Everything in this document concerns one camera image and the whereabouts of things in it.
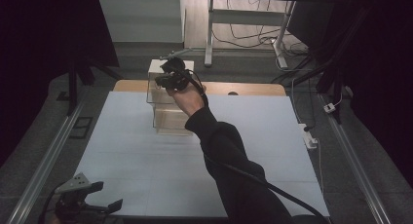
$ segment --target black jacket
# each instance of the black jacket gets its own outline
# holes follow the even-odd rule
[[[215,179],[219,195],[232,223],[293,223],[280,199],[269,189],[209,159],[265,179],[264,169],[246,156],[237,129],[217,122],[208,107],[192,115],[185,128],[201,141],[206,169]]]

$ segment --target white table surface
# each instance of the white table surface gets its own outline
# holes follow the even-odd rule
[[[218,121],[235,125],[267,180],[329,216],[287,96],[209,95]],[[225,217],[195,136],[157,135],[146,93],[111,92],[76,170],[103,190],[89,205],[124,199],[118,215]],[[292,215],[310,213],[279,196]]]

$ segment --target hand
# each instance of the hand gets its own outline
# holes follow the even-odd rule
[[[204,107],[204,101],[200,93],[191,83],[183,91],[167,90],[167,93],[175,99],[178,107],[189,117]]]

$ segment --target gray floor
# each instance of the gray floor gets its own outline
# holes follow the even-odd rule
[[[145,79],[151,59],[158,58],[160,55],[167,55],[172,50],[180,49],[174,45],[149,44],[116,44],[116,48],[121,65],[116,71],[127,79]],[[195,69],[203,81],[270,83],[275,77],[283,73],[276,67],[274,52],[215,50],[211,68],[204,68],[203,52],[191,52],[182,58],[195,61]],[[301,56],[288,57],[287,62],[290,67],[293,67],[302,58]],[[306,68],[311,69],[314,66],[311,64]],[[304,73],[305,71],[302,71],[285,79],[284,84]],[[84,138],[73,137],[83,135],[82,130],[72,130],[72,137],[69,137],[65,142],[62,152],[57,158],[55,166],[25,223],[36,223],[36,218],[47,195],[59,182],[66,181],[73,175],[87,146],[105,98],[115,85],[112,78],[99,70],[94,69],[94,75],[96,81],[89,88],[90,93],[85,107],[80,113],[80,117],[92,118],[92,128]],[[331,220],[336,224],[376,223],[364,195],[358,188],[338,140],[327,121],[327,116],[322,111],[319,98],[313,92],[316,82],[317,78],[311,80],[310,87],[308,83],[298,86],[294,89],[293,95],[301,121],[307,125],[316,123],[311,133],[313,137],[317,137],[321,142],[321,157],[319,157],[319,150],[309,151],[309,154],[319,177],[319,182],[322,184]],[[67,92],[67,87],[66,75],[51,82],[49,96],[43,109],[21,140],[14,154],[0,168],[0,223],[7,222],[33,172],[65,118],[67,101],[56,99],[61,92]],[[287,93],[291,96],[291,90],[287,90]],[[349,96],[345,94],[345,98],[341,103],[342,125],[354,144],[368,177],[383,201],[392,223],[413,223],[412,189],[377,140],[355,117],[350,108],[350,102]],[[141,220],[139,223],[172,222],[162,222],[161,220],[144,222]]]

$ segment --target white wall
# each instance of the white wall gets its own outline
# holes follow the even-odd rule
[[[183,42],[180,0],[99,0],[113,42]]]

